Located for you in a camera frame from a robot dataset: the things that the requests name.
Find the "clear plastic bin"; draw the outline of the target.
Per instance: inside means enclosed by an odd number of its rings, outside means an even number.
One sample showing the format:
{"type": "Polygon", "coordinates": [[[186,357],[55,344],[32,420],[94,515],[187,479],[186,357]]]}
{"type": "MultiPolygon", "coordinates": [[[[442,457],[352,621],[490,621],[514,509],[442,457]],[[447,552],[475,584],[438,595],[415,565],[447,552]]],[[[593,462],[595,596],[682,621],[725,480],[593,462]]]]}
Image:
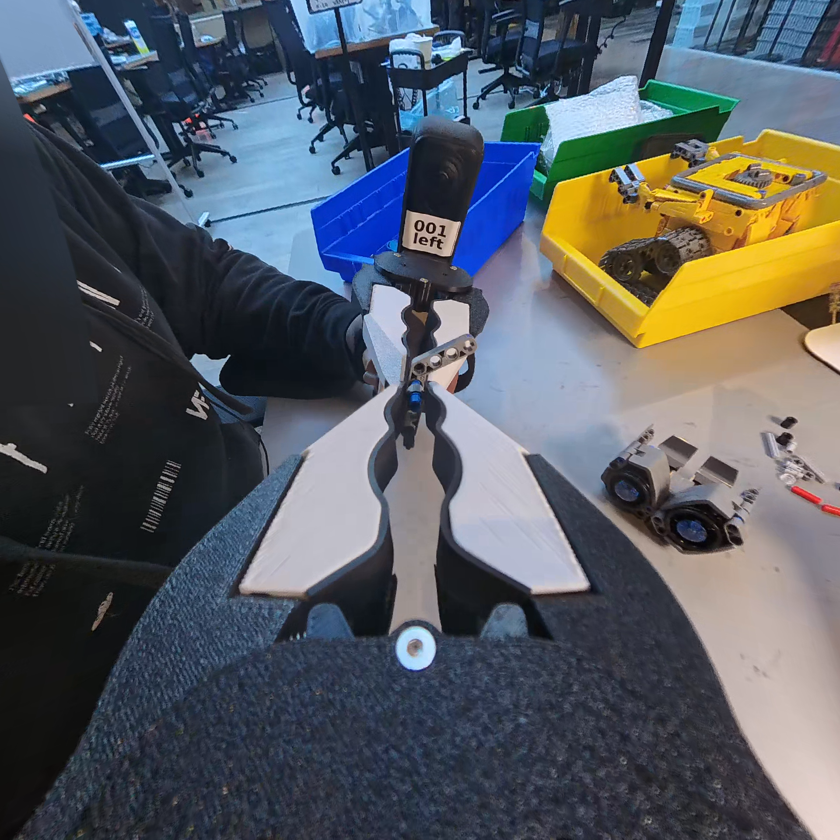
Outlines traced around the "clear plastic bin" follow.
{"type": "MultiPolygon", "coordinates": [[[[315,14],[305,1],[291,1],[304,45],[311,53],[340,49],[340,34],[331,8],[315,14]]],[[[393,39],[431,28],[430,1],[363,1],[339,9],[348,46],[393,39]]]]}

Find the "grey toy robot head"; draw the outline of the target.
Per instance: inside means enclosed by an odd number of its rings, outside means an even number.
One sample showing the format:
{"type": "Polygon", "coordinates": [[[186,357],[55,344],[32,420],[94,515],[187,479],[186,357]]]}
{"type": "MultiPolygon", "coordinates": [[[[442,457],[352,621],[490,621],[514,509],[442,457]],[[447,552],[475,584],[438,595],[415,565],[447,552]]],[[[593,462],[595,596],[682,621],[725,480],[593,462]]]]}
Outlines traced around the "grey toy robot head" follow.
{"type": "Polygon", "coordinates": [[[743,547],[759,490],[737,493],[739,471],[714,456],[691,477],[681,475],[697,447],[678,436],[654,444],[654,434],[647,427],[605,467],[602,483],[610,502],[681,553],[743,547]]]}

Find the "yellow toy robot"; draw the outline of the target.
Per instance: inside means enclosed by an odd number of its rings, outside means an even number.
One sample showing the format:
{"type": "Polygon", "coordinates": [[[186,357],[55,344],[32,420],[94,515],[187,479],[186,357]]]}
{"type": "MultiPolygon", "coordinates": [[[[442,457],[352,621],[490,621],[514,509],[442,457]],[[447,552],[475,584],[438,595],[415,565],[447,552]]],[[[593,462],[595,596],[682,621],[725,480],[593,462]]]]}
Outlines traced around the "yellow toy robot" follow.
{"type": "Polygon", "coordinates": [[[785,160],[721,154],[699,140],[677,143],[669,156],[688,167],[663,187],[652,187],[636,163],[609,178],[624,204],[660,216],[654,235],[609,248],[598,264],[647,306],[690,261],[793,233],[828,178],[785,160]]]}

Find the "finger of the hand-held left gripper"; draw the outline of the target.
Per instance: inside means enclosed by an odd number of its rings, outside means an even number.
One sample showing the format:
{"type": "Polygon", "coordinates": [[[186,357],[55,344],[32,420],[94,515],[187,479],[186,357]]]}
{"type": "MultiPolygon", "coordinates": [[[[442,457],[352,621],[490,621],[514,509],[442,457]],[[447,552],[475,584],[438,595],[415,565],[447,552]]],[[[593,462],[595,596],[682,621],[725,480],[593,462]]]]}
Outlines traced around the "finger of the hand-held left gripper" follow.
{"type": "MultiPolygon", "coordinates": [[[[438,300],[432,304],[427,316],[429,328],[423,336],[420,345],[420,354],[425,354],[434,348],[446,344],[451,340],[471,333],[469,328],[469,304],[456,300],[438,300]]],[[[456,392],[459,383],[459,375],[468,370],[468,361],[463,358],[461,362],[449,364],[442,372],[433,372],[427,376],[424,392],[428,392],[431,382],[438,383],[448,392],[456,392]]]]}
{"type": "Polygon", "coordinates": [[[380,389],[375,391],[372,388],[374,394],[404,381],[408,364],[404,311],[410,307],[411,298],[405,292],[384,283],[374,283],[371,287],[370,306],[364,315],[364,331],[380,376],[380,389]]]}

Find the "whiteboard on stand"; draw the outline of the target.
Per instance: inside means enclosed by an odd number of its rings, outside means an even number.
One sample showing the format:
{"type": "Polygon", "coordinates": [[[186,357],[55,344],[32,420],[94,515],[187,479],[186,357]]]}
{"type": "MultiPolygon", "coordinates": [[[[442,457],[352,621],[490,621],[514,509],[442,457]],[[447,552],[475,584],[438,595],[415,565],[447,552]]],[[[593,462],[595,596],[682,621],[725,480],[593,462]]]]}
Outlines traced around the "whiteboard on stand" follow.
{"type": "Polygon", "coordinates": [[[81,18],[72,2],[1,2],[1,55],[10,80],[18,81],[54,71],[70,71],[95,62],[108,79],[131,118],[135,128],[171,184],[182,206],[182,215],[190,224],[206,227],[209,214],[197,214],[190,208],[161,149],[146,129],[116,71],[81,18]]]}

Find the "black office chair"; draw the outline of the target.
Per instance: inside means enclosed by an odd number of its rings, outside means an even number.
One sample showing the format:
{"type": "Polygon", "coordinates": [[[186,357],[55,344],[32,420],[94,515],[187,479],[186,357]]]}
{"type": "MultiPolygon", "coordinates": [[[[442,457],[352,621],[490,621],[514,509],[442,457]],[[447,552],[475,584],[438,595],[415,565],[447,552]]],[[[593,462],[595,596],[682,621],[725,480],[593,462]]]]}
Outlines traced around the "black office chair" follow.
{"type": "Polygon", "coordinates": [[[235,129],[237,125],[231,119],[218,117],[212,92],[196,80],[192,65],[185,58],[172,16],[162,11],[151,14],[150,28],[154,32],[157,64],[161,65],[166,78],[166,92],[159,98],[171,122],[178,126],[195,174],[199,178],[205,176],[201,168],[202,153],[216,154],[235,165],[237,158],[213,143],[216,139],[213,128],[222,128],[224,122],[235,129]]]}
{"type": "Polygon", "coordinates": [[[537,103],[555,101],[562,89],[574,96],[592,73],[601,23],[598,2],[478,2],[481,18],[479,57],[500,75],[472,103],[479,110],[501,89],[517,105],[530,90],[537,103]]]}
{"type": "Polygon", "coordinates": [[[343,140],[347,140],[343,128],[332,116],[332,90],[329,68],[314,58],[305,46],[298,19],[291,2],[263,2],[269,24],[278,37],[280,47],[287,63],[287,75],[293,81],[299,100],[297,118],[302,120],[302,112],[309,109],[308,120],[312,122],[316,110],[322,112],[325,123],[309,144],[310,154],[318,152],[317,144],[324,141],[332,130],[338,130],[343,140]]]}

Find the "person's left hand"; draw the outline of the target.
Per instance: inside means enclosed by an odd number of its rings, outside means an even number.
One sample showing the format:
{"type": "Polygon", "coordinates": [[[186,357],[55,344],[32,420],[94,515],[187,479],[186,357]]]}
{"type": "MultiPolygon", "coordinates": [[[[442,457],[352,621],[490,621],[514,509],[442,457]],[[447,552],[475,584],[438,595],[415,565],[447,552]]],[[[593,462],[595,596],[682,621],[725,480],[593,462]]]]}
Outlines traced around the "person's left hand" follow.
{"type": "Polygon", "coordinates": [[[364,314],[361,313],[348,326],[345,342],[359,382],[370,385],[378,391],[380,376],[375,367],[375,354],[368,347],[364,330],[364,314]]]}

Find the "black utility cart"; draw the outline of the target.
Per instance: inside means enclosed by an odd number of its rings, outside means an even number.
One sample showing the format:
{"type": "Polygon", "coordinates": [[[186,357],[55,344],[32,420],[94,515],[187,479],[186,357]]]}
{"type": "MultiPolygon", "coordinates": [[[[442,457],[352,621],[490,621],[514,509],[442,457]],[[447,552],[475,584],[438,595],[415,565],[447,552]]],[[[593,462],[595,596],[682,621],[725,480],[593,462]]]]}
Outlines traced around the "black utility cart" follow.
{"type": "Polygon", "coordinates": [[[451,122],[462,123],[464,125],[471,124],[470,117],[467,113],[468,51],[462,49],[457,56],[442,59],[437,64],[432,61],[432,66],[428,68],[425,68],[423,64],[420,67],[413,66],[414,56],[418,56],[420,62],[423,61],[422,56],[413,53],[412,50],[397,49],[388,56],[388,60],[384,64],[392,90],[392,110],[396,130],[397,153],[401,153],[408,148],[414,127],[421,119],[429,115],[441,116],[451,122]],[[463,82],[460,105],[457,106],[454,112],[446,108],[434,111],[432,109],[432,105],[434,104],[432,100],[436,99],[437,95],[435,91],[441,87],[445,88],[447,85],[454,85],[454,80],[457,77],[461,77],[463,82]],[[418,93],[421,99],[421,112],[419,116],[409,119],[410,125],[407,127],[403,127],[403,114],[411,115],[415,107],[403,107],[402,91],[418,93]]]}

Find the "grey bent building beam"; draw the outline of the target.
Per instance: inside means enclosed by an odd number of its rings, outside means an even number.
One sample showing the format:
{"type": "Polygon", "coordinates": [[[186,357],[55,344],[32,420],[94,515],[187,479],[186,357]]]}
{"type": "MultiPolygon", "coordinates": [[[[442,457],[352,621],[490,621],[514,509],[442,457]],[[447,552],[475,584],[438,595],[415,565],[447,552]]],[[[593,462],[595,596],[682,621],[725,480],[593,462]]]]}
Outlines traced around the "grey bent building beam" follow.
{"type": "Polygon", "coordinates": [[[477,350],[476,338],[470,333],[465,333],[444,344],[414,357],[409,364],[409,375],[425,382],[428,377],[447,369],[455,367],[457,373],[470,356],[477,350]]]}

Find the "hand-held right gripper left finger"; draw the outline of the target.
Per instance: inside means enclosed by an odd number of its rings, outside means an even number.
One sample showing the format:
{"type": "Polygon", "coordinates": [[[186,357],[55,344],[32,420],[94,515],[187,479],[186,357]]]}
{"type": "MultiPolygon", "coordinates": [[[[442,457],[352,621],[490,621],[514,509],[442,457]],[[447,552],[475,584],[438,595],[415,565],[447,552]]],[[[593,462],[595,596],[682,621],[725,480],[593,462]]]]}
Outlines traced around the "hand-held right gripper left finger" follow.
{"type": "Polygon", "coordinates": [[[240,584],[243,595],[314,596],[375,547],[397,470],[390,385],[321,436],[302,462],[240,584]]]}

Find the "person's left forearm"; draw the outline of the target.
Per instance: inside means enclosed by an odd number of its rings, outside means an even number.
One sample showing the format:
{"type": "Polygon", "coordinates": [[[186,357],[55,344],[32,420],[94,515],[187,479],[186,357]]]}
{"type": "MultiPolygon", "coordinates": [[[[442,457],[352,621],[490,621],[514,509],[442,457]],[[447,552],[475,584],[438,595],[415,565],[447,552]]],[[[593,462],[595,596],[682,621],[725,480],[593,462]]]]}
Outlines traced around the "person's left forearm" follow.
{"type": "Polygon", "coordinates": [[[189,227],[179,341],[190,354],[227,359],[234,394],[315,398],[363,377],[362,313],[337,292],[296,280],[189,227]]]}

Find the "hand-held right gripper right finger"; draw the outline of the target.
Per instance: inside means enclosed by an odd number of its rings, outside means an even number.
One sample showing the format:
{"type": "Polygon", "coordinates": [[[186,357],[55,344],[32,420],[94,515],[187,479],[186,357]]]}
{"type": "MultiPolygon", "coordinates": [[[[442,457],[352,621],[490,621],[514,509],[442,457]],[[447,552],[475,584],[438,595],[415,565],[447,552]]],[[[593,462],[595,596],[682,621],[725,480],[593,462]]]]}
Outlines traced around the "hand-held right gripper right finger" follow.
{"type": "Polygon", "coordinates": [[[440,384],[428,396],[442,526],[455,551],[525,595],[588,592],[528,450],[440,384]]]}

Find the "yellow storage bin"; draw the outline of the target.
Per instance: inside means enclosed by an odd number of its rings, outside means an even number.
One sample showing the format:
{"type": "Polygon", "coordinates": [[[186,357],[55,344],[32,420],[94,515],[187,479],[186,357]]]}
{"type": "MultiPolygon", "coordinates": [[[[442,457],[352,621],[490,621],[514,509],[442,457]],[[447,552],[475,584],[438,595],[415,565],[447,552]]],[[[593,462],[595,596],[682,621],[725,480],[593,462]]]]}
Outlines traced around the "yellow storage bin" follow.
{"type": "Polygon", "coordinates": [[[557,274],[633,346],[645,348],[826,294],[838,282],[839,149],[765,129],[754,141],[720,140],[718,151],[787,161],[825,173],[812,208],[791,234],[689,262],[650,306],[598,261],[613,246],[655,234],[660,214],[624,204],[610,169],[553,191],[540,249],[557,274]]]}

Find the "bubble wrap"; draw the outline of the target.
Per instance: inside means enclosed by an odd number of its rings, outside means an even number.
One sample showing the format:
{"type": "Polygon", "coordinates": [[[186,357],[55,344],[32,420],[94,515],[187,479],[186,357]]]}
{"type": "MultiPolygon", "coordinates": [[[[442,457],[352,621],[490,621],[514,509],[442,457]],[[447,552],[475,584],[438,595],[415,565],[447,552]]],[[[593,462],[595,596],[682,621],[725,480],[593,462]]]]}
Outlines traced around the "bubble wrap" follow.
{"type": "Polygon", "coordinates": [[[654,102],[642,100],[636,76],[611,80],[590,93],[543,105],[548,128],[541,142],[539,168],[547,174],[563,142],[592,137],[613,130],[669,119],[675,114],[654,102]]]}

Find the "blue storage bin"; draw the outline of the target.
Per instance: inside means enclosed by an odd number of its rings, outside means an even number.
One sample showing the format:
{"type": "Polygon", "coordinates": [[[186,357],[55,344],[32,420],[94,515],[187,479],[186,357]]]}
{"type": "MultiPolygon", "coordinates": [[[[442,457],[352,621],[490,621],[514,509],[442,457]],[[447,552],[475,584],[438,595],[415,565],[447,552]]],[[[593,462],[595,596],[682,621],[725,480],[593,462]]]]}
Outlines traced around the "blue storage bin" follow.
{"type": "MultiPolygon", "coordinates": [[[[522,223],[539,150],[539,143],[485,143],[455,266],[474,276],[522,223]]],[[[322,264],[346,282],[397,239],[408,155],[399,153],[311,210],[322,264]]]]}

